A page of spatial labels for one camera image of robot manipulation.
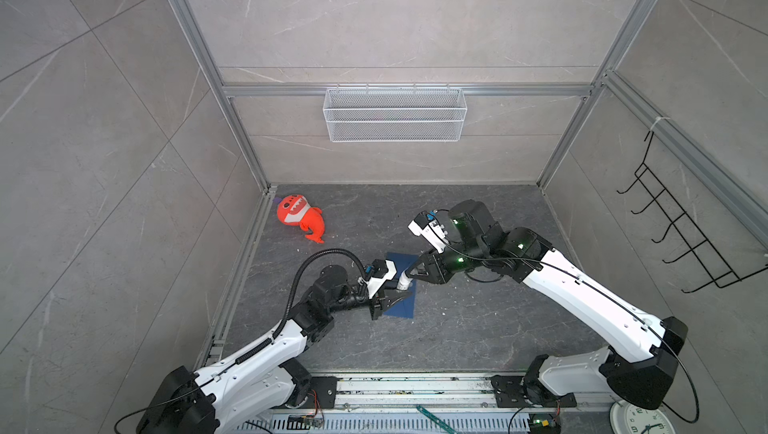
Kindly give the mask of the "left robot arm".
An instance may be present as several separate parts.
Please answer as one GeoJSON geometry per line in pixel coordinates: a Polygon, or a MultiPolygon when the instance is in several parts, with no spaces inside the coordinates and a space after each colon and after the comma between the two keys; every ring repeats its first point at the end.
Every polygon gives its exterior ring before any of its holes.
{"type": "Polygon", "coordinates": [[[149,406],[134,411],[138,433],[225,433],[280,405],[299,407],[310,394],[311,374],[297,358],[334,326],[334,313],[369,307],[378,318],[410,296],[411,279],[394,261],[363,265],[352,252],[323,249],[298,268],[280,321],[264,335],[223,360],[190,371],[181,366],[162,381],[149,406]],[[346,270],[325,267],[297,294],[305,270],[330,255],[350,259],[360,273],[349,283],[346,270]]]}

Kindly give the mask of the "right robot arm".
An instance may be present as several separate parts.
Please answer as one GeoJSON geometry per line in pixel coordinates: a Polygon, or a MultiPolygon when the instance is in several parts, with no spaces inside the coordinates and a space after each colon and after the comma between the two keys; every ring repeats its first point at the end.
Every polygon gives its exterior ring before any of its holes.
{"type": "Polygon", "coordinates": [[[660,319],[623,300],[571,263],[535,231],[504,229],[486,205],[472,199],[450,209],[422,211],[408,226],[431,246],[404,273],[412,281],[445,284],[459,273],[486,268],[559,304],[605,342],[584,354],[539,355],[521,382],[524,399],[555,405],[577,394],[613,394],[647,410],[663,406],[678,372],[688,327],[660,319]]]}

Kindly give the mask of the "white glue stick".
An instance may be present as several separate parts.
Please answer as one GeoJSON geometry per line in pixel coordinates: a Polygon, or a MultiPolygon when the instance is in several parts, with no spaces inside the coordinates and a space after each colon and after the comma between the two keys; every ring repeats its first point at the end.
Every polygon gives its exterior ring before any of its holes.
{"type": "Polygon", "coordinates": [[[408,291],[411,284],[412,280],[407,276],[405,272],[403,272],[398,278],[397,289],[400,291],[408,291]]]}

